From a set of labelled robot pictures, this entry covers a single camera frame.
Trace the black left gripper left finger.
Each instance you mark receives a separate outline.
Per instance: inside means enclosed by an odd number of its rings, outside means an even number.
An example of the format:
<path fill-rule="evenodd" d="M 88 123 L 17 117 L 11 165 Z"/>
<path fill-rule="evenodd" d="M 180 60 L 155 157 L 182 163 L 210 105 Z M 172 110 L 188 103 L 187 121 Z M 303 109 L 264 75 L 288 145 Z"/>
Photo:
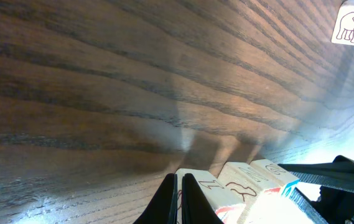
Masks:
<path fill-rule="evenodd" d="M 177 190 L 177 175 L 167 174 L 134 224 L 176 224 Z"/>

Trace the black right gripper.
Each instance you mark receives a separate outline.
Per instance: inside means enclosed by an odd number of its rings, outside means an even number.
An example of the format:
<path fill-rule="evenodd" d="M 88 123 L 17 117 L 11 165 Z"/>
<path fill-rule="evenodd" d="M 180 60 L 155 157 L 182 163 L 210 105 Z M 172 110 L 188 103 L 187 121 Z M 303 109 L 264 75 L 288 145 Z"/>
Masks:
<path fill-rule="evenodd" d="M 279 164 L 308 184 L 322 185 L 317 201 L 295 188 L 289 199 L 315 224 L 354 223 L 354 161 L 337 156 L 321 164 Z"/>

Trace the red letter I wooden block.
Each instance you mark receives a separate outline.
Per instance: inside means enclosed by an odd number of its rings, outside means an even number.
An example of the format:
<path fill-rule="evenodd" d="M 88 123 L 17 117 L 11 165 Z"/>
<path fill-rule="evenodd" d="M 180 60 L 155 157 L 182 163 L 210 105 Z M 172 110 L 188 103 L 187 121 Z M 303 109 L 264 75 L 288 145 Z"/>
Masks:
<path fill-rule="evenodd" d="M 262 219 L 281 189 L 265 174 L 244 162 L 227 162 L 218 180 L 246 205 L 239 223 L 254 223 Z"/>

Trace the blue number 2 wooden block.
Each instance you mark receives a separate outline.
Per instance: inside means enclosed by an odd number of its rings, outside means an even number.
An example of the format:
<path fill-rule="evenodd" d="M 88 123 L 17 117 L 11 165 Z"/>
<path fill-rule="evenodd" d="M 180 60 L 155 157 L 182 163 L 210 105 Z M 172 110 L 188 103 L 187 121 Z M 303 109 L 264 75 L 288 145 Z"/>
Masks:
<path fill-rule="evenodd" d="M 281 187 L 279 194 L 285 198 L 291 196 L 295 187 L 300 182 L 298 177 L 267 159 L 252 161 L 250 166 L 264 173 L 273 182 L 277 183 Z"/>

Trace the red letter A wooden block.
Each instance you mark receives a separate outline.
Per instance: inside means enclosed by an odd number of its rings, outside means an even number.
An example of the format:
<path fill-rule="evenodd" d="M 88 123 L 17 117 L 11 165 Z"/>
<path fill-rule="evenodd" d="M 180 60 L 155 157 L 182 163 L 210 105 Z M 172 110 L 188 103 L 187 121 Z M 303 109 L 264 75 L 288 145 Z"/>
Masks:
<path fill-rule="evenodd" d="M 210 172 L 195 169 L 178 169 L 176 171 L 178 177 L 177 223 L 182 223 L 182 177 L 184 174 L 188 173 L 195 177 L 195 180 L 217 217 L 223 223 L 236 224 L 245 209 L 245 203 Z"/>

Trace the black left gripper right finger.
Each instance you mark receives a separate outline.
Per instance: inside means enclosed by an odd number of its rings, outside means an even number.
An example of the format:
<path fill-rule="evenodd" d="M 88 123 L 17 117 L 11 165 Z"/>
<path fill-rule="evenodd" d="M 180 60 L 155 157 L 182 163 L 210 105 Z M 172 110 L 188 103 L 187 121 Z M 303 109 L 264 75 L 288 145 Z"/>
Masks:
<path fill-rule="evenodd" d="M 223 224 L 192 174 L 185 174 L 182 178 L 182 223 Z"/>

